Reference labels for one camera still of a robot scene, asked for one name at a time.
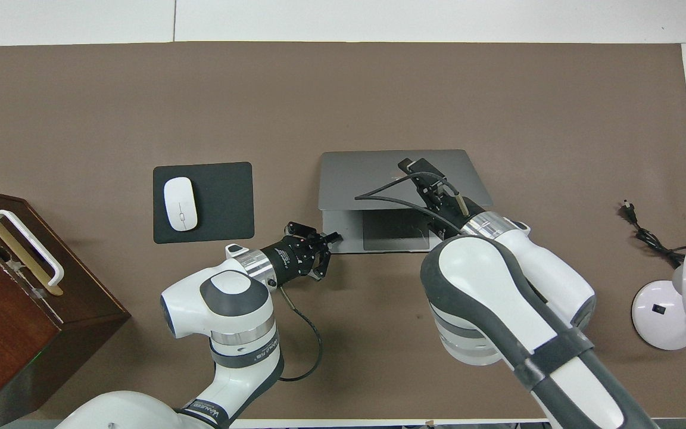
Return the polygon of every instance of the mouse pad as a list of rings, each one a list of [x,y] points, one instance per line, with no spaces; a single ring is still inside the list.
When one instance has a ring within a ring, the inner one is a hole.
[[[163,187],[174,177],[192,182],[198,224],[188,231],[174,230],[166,212]],[[158,244],[253,237],[251,163],[156,167],[152,171],[152,227]]]

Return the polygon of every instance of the white handle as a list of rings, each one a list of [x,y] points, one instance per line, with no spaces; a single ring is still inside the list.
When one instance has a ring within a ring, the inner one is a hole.
[[[43,244],[31,233],[31,231],[28,229],[28,227],[25,226],[25,224],[20,220],[20,218],[17,217],[16,214],[12,213],[11,211],[8,210],[0,210],[0,219],[2,217],[7,217],[10,222],[12,222],[12,225],[17,228],[18,231],[20,231],[20,234],[23,234],[23,237],[25,237],[28,242],[33,246],[33,248],[36,249],[36,252],[38,252],[41,257],[46,260],[46,263],[49,264],[49,266],[54,269],[55,273],[52,276],[52,279],[49,280],[49,285],[54,286],[57,285],[60,280],[63,279],[63,275],[65,275],[65,270],[63,269],[63,266],[60,265],[60,263],[55,259],[54,256],[52,256],[52,253],[49,252],[49,250],[44,247]]]

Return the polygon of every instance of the wooden box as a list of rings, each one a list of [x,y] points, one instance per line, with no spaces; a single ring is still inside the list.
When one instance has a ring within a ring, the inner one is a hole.
[[[26,201],[0,195],[0,426],[46,402],[129,317]]]

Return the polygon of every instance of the laptop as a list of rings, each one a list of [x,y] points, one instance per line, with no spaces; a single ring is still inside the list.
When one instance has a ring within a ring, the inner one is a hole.
[[[428,231],[428,218],[416,210],[388,201],[356,201],[406,174],[398,168],[404,158],[425,158],[445,174],[461,194],[479,206],[490,206],[484,183],[464,150],[367,150],[325,152],[319,178],[322,230],[338,231],[343,241],[333,253],[428,252],[441,240]],[[424,207],[411,180],[378,195],[398,198]]]

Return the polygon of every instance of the brown tabletop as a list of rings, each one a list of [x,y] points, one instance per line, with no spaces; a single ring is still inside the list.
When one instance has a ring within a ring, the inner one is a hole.
[[[602,362],[653,417],[686,417],[686,349],[632,329],[646,282],[672,268],[616,215],[686,245],[686,93],[678,45],[164,43],[0,47],[0,192],[26,198],[130,310],[127,323],[41,409],[136,390],[181,406],[210,383],[207,339],[174,340],[158,305],[228,242],[155,244],[152,169],[252,164],[255,237],[321,226],[329,150],[464,149],[493,209],[531,225],[598,297],[586,329]],[[538,418],[498,363],[441,347],[422,254],[334,256],[329,277],[288,285],[321,330],[312,377],[278,383],[245,418]],[[285,375],[315,340],[274,296]]]

